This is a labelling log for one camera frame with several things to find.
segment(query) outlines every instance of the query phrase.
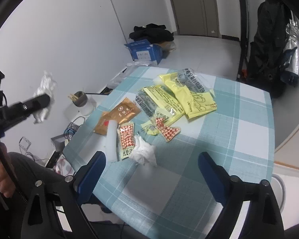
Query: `blue checkered tablecloth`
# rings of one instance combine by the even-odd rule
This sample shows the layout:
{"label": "blue checkered tablecloth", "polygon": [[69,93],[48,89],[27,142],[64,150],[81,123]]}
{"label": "blue checkered tablecloth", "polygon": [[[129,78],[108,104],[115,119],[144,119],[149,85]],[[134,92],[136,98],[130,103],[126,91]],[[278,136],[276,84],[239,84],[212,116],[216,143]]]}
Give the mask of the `blue checkered tablecloth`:
{"label": "blue checkered tablecloth", "polygon": [[[98,150],[104,137],[93,133],[103,111],[125,97],[135,100],[139,89],[153,85],[166,68],[139,67],[97,107],[64,149],[77,171]],[[216,206],[201,175],[197,159],[207,151],[216,164],[243,181],[271,179],[274,125],[270,95],[235,81],[198,74],[213,88],[218,109],[188,122],[185,116],[173,126],[181,133],[167,143],[161,134],[145,135],[140,124],[144,112],[132,121],[135,130],[156,146],[158,167],[136,165],[130,159],[108,164],[94,194],[117,216],[151,239],[205,238]]]}

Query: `black bag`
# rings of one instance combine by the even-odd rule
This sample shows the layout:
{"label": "black bag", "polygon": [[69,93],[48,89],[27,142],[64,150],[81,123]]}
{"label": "black bag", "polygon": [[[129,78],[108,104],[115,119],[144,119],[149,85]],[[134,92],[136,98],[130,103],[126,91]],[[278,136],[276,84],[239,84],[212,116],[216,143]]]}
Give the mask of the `black bag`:
{"label": "black bag", "polygon": [[265,0],[258,8],[258,28],[250,43],[247,84],[279,97],[286,84],[280,80],[280,65],[284,60],[286,26],[291,18],[281,0]]}
{"label": "black bag", "polygon": [[151,44],[174,40],[174,34],[166,30],[165,25],[153,23],[146,25],[146,28],[135,26],[134,32],[130,33],[129,37],[134,41],[147,39]]}

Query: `storage box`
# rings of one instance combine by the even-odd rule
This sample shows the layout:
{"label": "storage box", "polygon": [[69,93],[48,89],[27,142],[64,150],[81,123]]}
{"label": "storage box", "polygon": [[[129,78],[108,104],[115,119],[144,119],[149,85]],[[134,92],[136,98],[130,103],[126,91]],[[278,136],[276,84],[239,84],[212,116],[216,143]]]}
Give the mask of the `storage box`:
{"label": "storage box", "polygon": [[162,60],[161,46],[151,44],[147,39],[125,44],[125,46],[130,50],[134,61],[153,61],[158,65]]}

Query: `pen holder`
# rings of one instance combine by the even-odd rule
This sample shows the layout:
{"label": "pen holder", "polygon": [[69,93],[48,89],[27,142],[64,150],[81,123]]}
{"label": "pen holder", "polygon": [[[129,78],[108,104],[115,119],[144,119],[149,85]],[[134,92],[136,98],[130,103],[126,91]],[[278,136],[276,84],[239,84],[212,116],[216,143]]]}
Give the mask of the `pen holder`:
{"label": "pen holder", "polygon": [[91,101],[85,93],[83,93],[82,91],[78,91],[74,95],[77,96],[78,99],[73,103],[76,107],[78,107],[79,112],[83,116],[86,117],[90,115],[93,112],[93,110],[95,110],[95,107],[93,106],[93,104],[91,103]]}

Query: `seasoning packet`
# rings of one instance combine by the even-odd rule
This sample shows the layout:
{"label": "seasoning packet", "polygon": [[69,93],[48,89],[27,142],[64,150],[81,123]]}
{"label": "seasoning packet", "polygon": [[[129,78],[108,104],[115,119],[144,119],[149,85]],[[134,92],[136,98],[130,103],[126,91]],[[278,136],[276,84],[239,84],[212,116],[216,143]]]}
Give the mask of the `seasoning packet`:
{"label": "seasoning packet", "polygon": [[160,85],[149,86],[140,90],[136,96],[136,102],[154,125],[156,125],[155,119],[158,113],[164,115],[164,123],[167,126],[185,114],[177,99]]}
{"label": "seasoning packet", "polygon": [[164,124],[163,118],[156,118],[156,127],[162,133],[166,142],[171,141],[179,132],[180,127],[169,127]]}
{"label": "seasoning packet", "polygon": [[150,120],[141,124],[141,127],[142,131],[145,131],[148,135],[156,136],[159,133],[159,130]]}
{"label": "seasoning packet", "polygon": [[131,102],[128,98],[125,98],[113,110],[107,114],[101,115],[94,128],[94,132],[105,136],[107,134],[107,126],[110,120],[116,120],[118,124],[122,124],[130,121],[140,112],[141,110],[133,102]]}
{"label": "seasoning packet", "polygon": [[188,118],[194,118],[217,109],[211,93],[195,75],[192,69],[159,76],[164,84],[175,94]]}
{"label": "seasoning packet", "polygon": [[120,141],[120,157],[123,160],[129,157],[135,147],[134,123],[128,122],[120,125],[117,133]]}

